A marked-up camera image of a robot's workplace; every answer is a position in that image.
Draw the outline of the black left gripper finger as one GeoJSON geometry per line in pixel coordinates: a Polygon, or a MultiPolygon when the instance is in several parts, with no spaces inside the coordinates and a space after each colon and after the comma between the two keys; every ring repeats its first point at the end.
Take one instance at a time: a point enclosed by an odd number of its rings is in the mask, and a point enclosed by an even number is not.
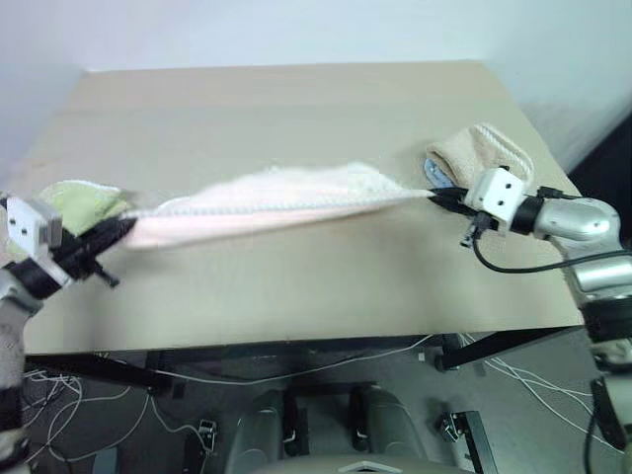
{"type": "Polygon", "coordinates": [[[131,231],[135,224],[135,218],[111,217],[87,230],[83,234],[83,239],[89,242],[118,242],[131,231]]]}
{"type": "Polygon", "coordinates": [[[133,224],[98,224],[93,228],[93,257],[97,258],[126,237],[133,224]]]}

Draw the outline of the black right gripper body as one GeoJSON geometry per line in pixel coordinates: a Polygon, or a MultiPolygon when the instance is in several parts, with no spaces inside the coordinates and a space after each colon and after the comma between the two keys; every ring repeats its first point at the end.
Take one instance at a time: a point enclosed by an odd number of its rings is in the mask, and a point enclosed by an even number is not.
{"type": "Polygon", "coordinates": [[[461,247],[474,247],[485,232],[497,230],[497,220],[484,209],[485,199],[489,194],[488,191],[473,193],[473,197],[469,202],[466,201],[470,190],[460,190],[459,192],[458,202],[464,207],[463,212],[468,212],[470,217],[470,223],[459,245],[461,247]]]}

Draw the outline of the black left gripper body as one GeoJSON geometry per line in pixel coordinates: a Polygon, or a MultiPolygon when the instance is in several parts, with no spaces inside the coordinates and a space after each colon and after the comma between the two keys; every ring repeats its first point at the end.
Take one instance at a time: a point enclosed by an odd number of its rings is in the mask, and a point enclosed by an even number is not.
{"type": "Polygon", "coordinates": [[[75,234],[65,226],[62,227],[61,243],[52,251],[52,261],[62,274],[58,275],[59,280],[47,275],[49,286],[64,287],[73,281],[92,276],[101,278],[109,287],[119,285],[119,279],[104,269],[98,257],[93,257],[93,242],[83,239],[86,231],[75,234]]]}

